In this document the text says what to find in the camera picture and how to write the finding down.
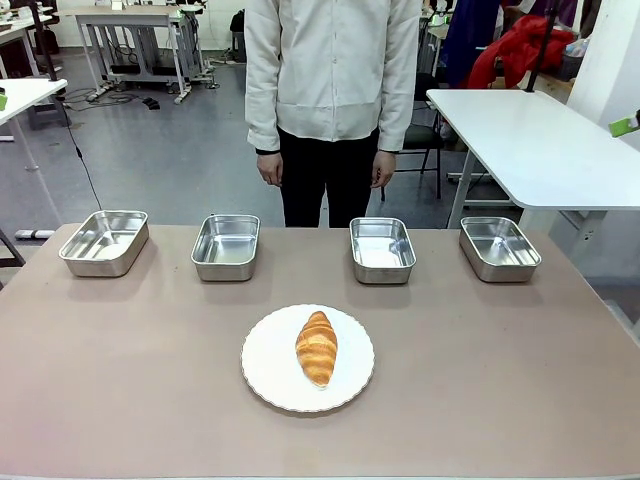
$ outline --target black cable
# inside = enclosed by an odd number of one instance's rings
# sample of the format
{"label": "black cable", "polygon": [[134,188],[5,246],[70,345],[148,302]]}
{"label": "black cable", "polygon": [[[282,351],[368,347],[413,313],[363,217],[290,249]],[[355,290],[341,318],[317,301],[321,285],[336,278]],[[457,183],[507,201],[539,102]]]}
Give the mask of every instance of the black cable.
{"label": "black cable", "polygon": [[67,115],[67,111],[63,108],[65,120],[67,123],[67,130],[69,131],[69,136],[71,137],[71,141],[73,142],[73,146],[76,147],[76,154],[84,167],[84,171],[87,174],[87,179],[89,180],[89,185],[91,186],[91,191],[93,192],[93,197],[96,199],[96,203],[98,204],[98,210],[102,210],[102,204],[100,203],[100,199],[98,198],[98,194],[96,193],[96,189],[93,186],[93,180],[91,180],[91,174],[89,173],[89,169],[87,168],[87,164],[84,163],[84,158],[82,157],[82,152],[76,143],[76,139],[73,137],[73,132],[71,131],[71,121],[69,120],[69,115]]}
{"label": "black cable", "polygon": [[[133,51],[133,49],[127,45],[115,45],[111,40],[107,40],[109,42],[109,45],[111,45],[111,47],[116,51],[116,53],[119,53],[120,55],[124,55],[125,57],[127,57],[127,60],[129,60],[129,62],[135,64],[135,65],[139,65],[138,63],[138,55]],[[129,53],[124,53],[122,51],[123,48],[128,48],[129,49]]]}
{"label": "black cable", "polygon": [[[90,110],[92,108],[102,108],[102,107],[114,107],[117,105],[125,105],[127,103],[131,103],[134,100],[139,99],[140,97],[134,93],[126,93],[126,92],[108,92],[106,95],[96,98],[95,100],[89,100],[95,93],[95,89],[93,88],[79,88],[70,92],[71,98],[69,96],[65,96],[64,103],[70,110],[74,112],[84,112],[85,110]],[[88,103],[89,106],[86,107],[72,107],[73,104],[79,103]]]}

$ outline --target jacket cuff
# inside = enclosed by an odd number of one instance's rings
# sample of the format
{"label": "jacket cuff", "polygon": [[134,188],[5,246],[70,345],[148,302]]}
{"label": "jacket cuff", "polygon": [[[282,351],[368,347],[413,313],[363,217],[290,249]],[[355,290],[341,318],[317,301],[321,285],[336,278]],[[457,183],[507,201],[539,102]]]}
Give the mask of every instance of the jacket cuff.
{"label": "jacket cuff", "polygon": [[385,152],[399,152],[402,150],[404,144],[404,134],[391,135],[380,132],[380,139],[378,140],[378,150]]}
{"label": "jacket cuff", "polygon": [[275,155],[276,153],[280,153],[280,150],[260,150],[256,148],[257,155]]}
{"label": "jacket cuff", "polygon": [[258,150],[264,150],[265,152],[280,151],[280,136],[277,133],[275,136],[261,135],[249,130],[247,141]]}

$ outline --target stainless steel tray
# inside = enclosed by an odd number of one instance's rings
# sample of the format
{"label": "stainless steel tray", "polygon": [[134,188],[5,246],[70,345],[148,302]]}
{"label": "stainless steel tray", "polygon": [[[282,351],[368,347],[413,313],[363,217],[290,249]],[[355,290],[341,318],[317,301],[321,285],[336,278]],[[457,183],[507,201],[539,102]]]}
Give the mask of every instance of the stainless steel tray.
{"label": "stainless steel tray", "polygon": [[351,249],[356,279],[366,284],[403,284],[416,263],[407,229],[395,218],[355,218]]}
{"label": "stainless steel tray", "polygon": [[202,224],[191,260],[205,282],[243,282],[253,276],[260,219],[211,215]]}
{"label": "stainless steel tray", "polygon": [[149,238],[147,214],[101,210],[92,214],[60,249],[78,277],[121,277]]}
{"label": "stainless steel tray", "polygon": [[460,245],[485,282],[528,282],[542,262],[518,226],[508,218],[463,218]]}

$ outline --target scalloped plate rim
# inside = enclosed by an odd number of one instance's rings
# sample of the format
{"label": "scalloped plate rim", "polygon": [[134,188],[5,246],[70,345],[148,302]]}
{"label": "scalloped plate rim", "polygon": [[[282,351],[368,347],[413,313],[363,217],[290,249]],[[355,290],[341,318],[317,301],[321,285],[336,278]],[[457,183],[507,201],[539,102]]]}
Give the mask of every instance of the scalloped plate rim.
{"label": "scalloped plate rim", "polygon": [[[343,313],[344,315],[349,317],[355,323],[357,323],[358,326],[364,331],[364,334],[367,337],[367,339],[369,341],[369,344],[371,345],[371,353],[372,353],[371,372],[369,373],[369,376],[367,377],[366,381],[363,383],[362,388],[360,388],[357,392],[355,392],[351,397],[345,399],[343,402],[335,404],[335,405],[332,405],[332,406],[327,407],[327,408],[319,408],[319,409],[298,409],[298,408],[287,407],[287,406],[281,405],[281,404],[279,404],[277,402],[274,402],[272,400],[269,400],[268,398],[265,398],[260,392],[258,392],[256,390],[256,388],[251,384],[251,380],[249,380],[249,378],[247,377],[247,374],[246,374],[246,372],[244,370],[244,362],[243,362],[244,348],[245,348],[245,346],[247,344],[247,339],[249,338],[251,333],[256,329],[256,327],[258,327],[258,325],[260,325],[260,323],[264,319],[266,319],[267,317],[270,317],[271,315],[274,315],[274,314],[278,313],[281,310],[285,310],[285,309],[292,308],[292,307],[319,307],[318,310],[322,310],[322,308],[330,308],[330,309],[333,309],[333,310],[337,310],[340,313]],[[358,320],[356,320],[355,317],[353,317],[352,315],[349,315],[348,313],[345,313],[342,310],[337,309],[335,307],[329,307],[329,306],[326,306],[326,305],[319,305],[319,304],[315,304],[315,303],[301,303],[301,304],[296,304],[296,305],[289,305],[289,306],[282,307],[282,308],[279,308],[277,310],[274,310],[273,312],[265,315],[258,323],[256,323],[251,328],[251,330],[249,330],[249,333],[244,338],[244,342],[242,343],[242,350],[240,351],[240,368],[242,370],[242,376],[244,377],[245,381],[247,382],[247,385],[249,385],[249,387],[251,388],[251,391],[253,391],[253,393],[255,393],[257,396],[259,396],[265,402],[273,405],[274,407],[280,408],[282,410],[286,410],[288,412],[320,413],[320,412],[328,412],[330,410],[334,410],[336,408],[340,408],[343,405],[349,403],[354,398],[356,398],[358,395],[360,395],[360,393],[362,393],[362,391],[367,387],[367,385],[369,385],[369,382],[371,381],[371,377],[373,377],[373,371],[375,370],[375,363],[376,363],[375,362],[375,358],[376,358],[376,354],[375,354],[375,350],[373,348],[373,342],[371,341],[371,337],[369,337],[369,334],[367,333],[367,330],[364,328],[364,325],[362,325]]]}

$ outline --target white plate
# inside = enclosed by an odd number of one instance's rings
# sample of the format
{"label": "white plate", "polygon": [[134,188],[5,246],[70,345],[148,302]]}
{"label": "white plate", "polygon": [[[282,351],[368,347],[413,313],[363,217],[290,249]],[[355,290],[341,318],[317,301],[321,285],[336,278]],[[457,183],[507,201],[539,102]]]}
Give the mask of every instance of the white plate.
{"label": "white plate", "polygon": [[[326,388],[305,376],[296,340],[312,313],[325,313],[338,338],[333,376]],[[253,327],[242,347],[242,373],[267,402],[295,412],[322,412],[352,400],[373,374],[373,345],[353,317],[323,305],[293,305],[277,310]]]}

